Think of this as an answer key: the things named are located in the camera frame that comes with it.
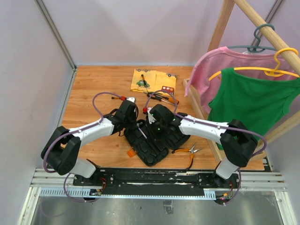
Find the yellow car print cloth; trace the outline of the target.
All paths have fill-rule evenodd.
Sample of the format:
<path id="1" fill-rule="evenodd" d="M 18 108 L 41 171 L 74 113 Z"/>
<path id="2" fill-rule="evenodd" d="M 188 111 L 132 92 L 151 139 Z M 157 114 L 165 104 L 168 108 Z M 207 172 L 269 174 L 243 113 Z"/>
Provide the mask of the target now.
<path id="1" fill-rule="evenodd" d="M 177 75 L 161 72 L 150 69 L 135 69 L 131 82 L 131 91 L 135 92 L 147 92 L 141 74 L 147 82 L 148 92 L 154 92 L 157 90 L 165 90 L 172 95 L 175 94 Z"/>

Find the yellow clothes hanger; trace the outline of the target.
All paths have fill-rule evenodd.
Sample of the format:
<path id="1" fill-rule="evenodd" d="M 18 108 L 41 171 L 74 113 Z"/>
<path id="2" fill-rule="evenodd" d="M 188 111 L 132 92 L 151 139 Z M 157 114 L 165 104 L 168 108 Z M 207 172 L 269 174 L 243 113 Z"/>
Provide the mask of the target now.
<path id="1" fill-rule="evenodd" d="M 211 83 L 219 82 L 221 70 L 227 68 L 251 68 L 237 72 L 256 79 L 287 81 L 299 77 L 279 53 L 243 54 L 228 47 L 220 47 L 211 54 L 206 59 L 204 72 L 205 80 Z"/>

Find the green tank top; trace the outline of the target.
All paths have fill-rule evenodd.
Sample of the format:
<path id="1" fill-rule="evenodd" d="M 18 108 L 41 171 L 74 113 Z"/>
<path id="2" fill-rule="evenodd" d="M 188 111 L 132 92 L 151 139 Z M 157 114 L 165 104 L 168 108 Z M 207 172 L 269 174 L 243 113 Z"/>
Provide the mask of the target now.
<path id="1" fill-rule="evenodd" d="M 248 130 L 264 136 L 290 111 L 300 94 L 300 80 L 274 81 L 238 74 L 232 67 L 221 71 L 220 88 L 208 104 L 208 119 L 241 121 Z"/>

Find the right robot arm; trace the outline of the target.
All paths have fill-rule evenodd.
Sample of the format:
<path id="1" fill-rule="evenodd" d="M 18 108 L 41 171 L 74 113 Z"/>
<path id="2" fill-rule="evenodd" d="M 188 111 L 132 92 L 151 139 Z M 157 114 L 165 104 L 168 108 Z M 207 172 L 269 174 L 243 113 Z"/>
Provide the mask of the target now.
<path id="1" fill-rule="evenodd" d="M 248 165 L 258 144 L 254 133 L 239 120 L 202 120 L 186 113 L 173 113 L 161 104 L 149 107 L 147 116 L 152 131 L 159 136 L 166 137 L 167 133 L 194 135 L 221 145 L 225 158 L 217 165 L 212 176 L 213 184 L 219 188 L 228 184 L 237 169 Z"/>

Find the black plastic tool case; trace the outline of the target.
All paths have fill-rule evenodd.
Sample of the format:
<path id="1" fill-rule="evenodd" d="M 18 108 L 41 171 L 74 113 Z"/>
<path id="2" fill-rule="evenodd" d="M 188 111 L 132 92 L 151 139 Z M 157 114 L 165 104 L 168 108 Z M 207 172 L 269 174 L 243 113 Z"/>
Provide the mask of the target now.
<path id="1" fill-rule="evenodd" d="M 143 137 L 138 127 L 142 129 L 148 139 Z M 190 138 L 190 135 L 182 134 L 179 128 L 177 128 L 176 132 L 170 138 L 157 140 L 154 138 L 149 122 L 146 120 L 138 120 L 134 128 L 125 129 L 124 136 L 138 157 L 147 166 L 156 165 L 168 156 L 169 150 L 179 149 Z"/>

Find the orange handled screwdriver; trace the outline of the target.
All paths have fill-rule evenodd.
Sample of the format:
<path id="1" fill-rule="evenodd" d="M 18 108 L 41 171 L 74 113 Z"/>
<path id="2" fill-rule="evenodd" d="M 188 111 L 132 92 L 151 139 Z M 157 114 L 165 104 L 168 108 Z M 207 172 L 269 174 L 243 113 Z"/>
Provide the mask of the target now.
<path id="1" fill-rule="evenodd" d="M 171 104 L 178 104 L 179 101 L 176 99 L 173 99 L 172 97 L 167 97 L 167 96 L 161 96 L 161 95 L 157 95 L 158 97 L 160 97 L 161 99 L 164 99 L 165 102 L 170 102 Z"/>

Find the small screwdriver on cloth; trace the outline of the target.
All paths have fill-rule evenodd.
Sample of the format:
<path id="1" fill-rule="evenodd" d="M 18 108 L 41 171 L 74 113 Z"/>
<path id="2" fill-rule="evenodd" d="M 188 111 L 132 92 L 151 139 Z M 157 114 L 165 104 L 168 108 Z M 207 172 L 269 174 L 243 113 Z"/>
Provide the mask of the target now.
<path id="1" fill-rule="evenodd" d="M 143 80 L 144 87 L 145 87 L 145 89 L 146 89 L 146 91 L 147 91 L 147 93 L 148 93 L 148 86 L 147 86 L 147 82 L 146 82 L 146 80 L 145 80 L 145 78 L 144 78 L 144 75 L 141 74 L 141 77 L 142 77 L 142 80 Z"/>

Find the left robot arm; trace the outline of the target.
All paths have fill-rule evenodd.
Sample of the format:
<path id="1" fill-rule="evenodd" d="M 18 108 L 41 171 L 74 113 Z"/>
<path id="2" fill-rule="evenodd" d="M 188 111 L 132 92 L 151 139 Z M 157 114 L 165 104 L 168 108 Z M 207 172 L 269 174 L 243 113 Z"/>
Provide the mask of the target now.
<path id="1" fill-rule="evenodd" d="M 49 165 L 54 173 L 80 175 L 89 185 L 100 181 L 97 166 L 88 159 L 78 157 L 80 148 L 99 138 L 119 133 L 136 125 L 136 99 L 125 99 L 114 112 L 90 124 L 66 129 L 60 126 L 55 129 L 46 146 L 42 150 L 43 166 Z"/>

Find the wooden clothes rack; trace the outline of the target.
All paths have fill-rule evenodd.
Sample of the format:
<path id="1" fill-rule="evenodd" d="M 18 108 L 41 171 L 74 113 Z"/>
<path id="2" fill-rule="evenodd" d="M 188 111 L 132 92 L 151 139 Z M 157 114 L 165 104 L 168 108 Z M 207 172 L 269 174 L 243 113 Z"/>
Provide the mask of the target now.
<path id="1" fill-rule="evenodd" d="M 258 25 L 262 25 L 264 23 L 266 23 L 265 20 L 263 20 L 263 18 L 255 11 L 255 9 L 253 9 L 253 7 L 251 6 L 251 4 L 249 3 L 241 3 L 241 2 L 245 2 L 246 0 L 224 0 L 220 13 L 219 13 L 219 17 L 216 23 L 216 27 L 214 29 L 214 33 L 211 37 L 211 41 L 208 47 L 207 51 L 213 50 L 217 47 L 219 47 L 219 45 L 221 44 L 228 44 L 229 43 L 229 38 L 234 38 L 233 36 L 233 32 L 236 31 L 239 34 L 244 34 L 246 31 L 238 31 L 238 28 L 241 28 L 242 26 L 237 26 L 237 21 L 241 22 L 241 25 L 246 25 L 246 30 L 253 30 L 254 26 L 258 26 Z M 270 8 L 269 10 L 269 14 L 272 15 L 272 18 L 270 19 L 269 22 L 272 22 L 272 20 L 274 19 L 274 17 L 276 17 L 276 14 L 278 13 L 278 11 L 281 11 L 282 5 L 283 7 L 285 7 L 285 0 L 276 0 L 274 1 L 273 6 Z M 239 13 L 239 16 L 236 16 L 233 19 L 232 11 L 234 12 L 234 15 L 237 15 L 237 9 L 234 8 L 239 8 L 239 10 L 241 11 Z M 225 34 L 228 36 L 227 38 L 227 42 L 225 42 L 225 38 L 224 36 L 224 32 Z M 265 39 L 269 41 L 270 39 L 270 35 L 265 34 L 266 32 L 264 31 L 264 33 L 262 33 L 263 36 L 265 36 Z M 288 47 L 288 44 L 284 42 L 284 40 L 278 35 L 272 35 L 272 38 L 276 39 L 276 47 L 283 47 L 286 48 Z M 206 112 L 204 112 L 204 109 L 202 106 L 200 106 L 200 97 L 198 97 L 198 94 L 196 94 L 196 89 L 194 87 L 189 87 L 188 89 L 188 98 L 190 100 L 190 103 L 192 105 L 192 108 L 194 110 L 194 112 L 196 113 L 197 116 L 200 117 L 200 119 L 207 119 L 208 114 Z M 298 127 L 300 125 L 300 98 L 296 99 L 296 103 L 294 106 L 295 109 L 299 109 L 297 112 L 295 111 L 294 114 L 289 114 L 288 117 L 286 118 L 286 120 L 282 121 L 282 123 L 280 123 L 274 130 L 272 130 L 268 135 L 266 135 L 266 140 L 267 143 L 270 147 L 268 147 L 269 151 L 271 149 L 271 147 L 274 145 L 275 143 L 279 143 L 279 141 L 277 140 L 281 140 L 281 139 L 286 139 L 287 140 L 287 135 L 289 135 L 291 133 L 291 130 L 293 131 L 293 129 L 295 129 L 296 127 Z M 219 163 L 224 157 L 225 154 L 224 152 L 221 152 L 218 147 L 217 144 L 211 140 L 207 140 L 207 143 L 209 145 L 209 148 L 216 160 L 217 163 Z M 267 153 L 267 150 L 264 150 L 262 153 L 259 153 L 258 156 L 254 156 L 254 159 L 251 159 L 250 161 L 256 161 L 259 159 L 262 159 L 263 156 L 269 156 L 271 157 L 272 154 L 271 153 Z"/>

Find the orange needle nose pliers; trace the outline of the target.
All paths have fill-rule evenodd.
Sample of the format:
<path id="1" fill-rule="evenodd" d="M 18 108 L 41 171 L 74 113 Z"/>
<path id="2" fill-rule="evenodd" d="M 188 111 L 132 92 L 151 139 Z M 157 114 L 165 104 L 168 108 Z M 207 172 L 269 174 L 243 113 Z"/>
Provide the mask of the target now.
<path id="1" fill-rule="evenodd" d="M 175 154 L 178 152 L 190 153 L 190 162 L 189 162 L 188 167 L 185 169 L 185 171 L 190 170 L 190 168 L 192 167 L 195 153 L 202 150 L 202 149 L 195 149 L 195 146 L 196 146 L 196 143 L 194 143 L 194 145 L 189 149 L 180 148 L 180 149 L 172 150 L 172 152 L 171 152 L 172 154 Z"/>

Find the teal clothes hanger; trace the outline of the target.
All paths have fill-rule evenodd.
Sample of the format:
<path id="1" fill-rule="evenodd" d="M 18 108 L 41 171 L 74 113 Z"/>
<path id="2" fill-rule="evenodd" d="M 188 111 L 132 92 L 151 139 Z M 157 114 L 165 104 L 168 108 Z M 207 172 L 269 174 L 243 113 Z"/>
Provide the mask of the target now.
<path id="1" fill-rule="evenodd" d="M 237 48 L 246 48 L 249 53 L 262 53 L 265 50 L 271 50 L 271 51 L 277 51 L 274 47 L 268 47 L 268 46 L 261 46 L 261 38 L 262 34 L 258 34 L 258 31 L 263 27 L 270 27 L 275 31 L 275 27 L 270 23 L 265 23 L 260 26 L 258 26 L 254 31 L 254 42 L 252 45 L 235 45 L 235 46 L 228 46 L 228 49 L 237 49 Z"/>

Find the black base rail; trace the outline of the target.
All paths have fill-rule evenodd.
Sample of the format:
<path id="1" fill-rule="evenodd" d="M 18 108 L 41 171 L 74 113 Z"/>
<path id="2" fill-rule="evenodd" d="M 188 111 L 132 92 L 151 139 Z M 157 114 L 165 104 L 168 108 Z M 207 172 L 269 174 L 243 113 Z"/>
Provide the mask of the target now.
<path id="1" fill-rule="evenodd" d="M 227 202 L 239 191 L 285 192 L 278 172 L 234 173 L 216 184 L 210 170 L 103 168 L 95 178 L 58 175 L 36 169 L 30 186 L 41 196 L 97 198 L 192 199 Z"/>

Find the black handled screwdriver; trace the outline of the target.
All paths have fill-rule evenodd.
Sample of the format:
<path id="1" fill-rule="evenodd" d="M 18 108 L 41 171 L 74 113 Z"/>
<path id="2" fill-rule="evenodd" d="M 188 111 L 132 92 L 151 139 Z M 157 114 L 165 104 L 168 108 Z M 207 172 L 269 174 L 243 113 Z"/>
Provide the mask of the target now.
<path id="1" fill-rule="evenodd" d="M 148 97 L 151 95 L 151 92 L 143 92 L 143 93 L 146 94 Z M 164 101 L 164 102 L 166 102 L 166 100 L 168 99 L 167 97 L 161 96 L 159 94 L 154 94 L 151 98 L 154 100 Z"/>

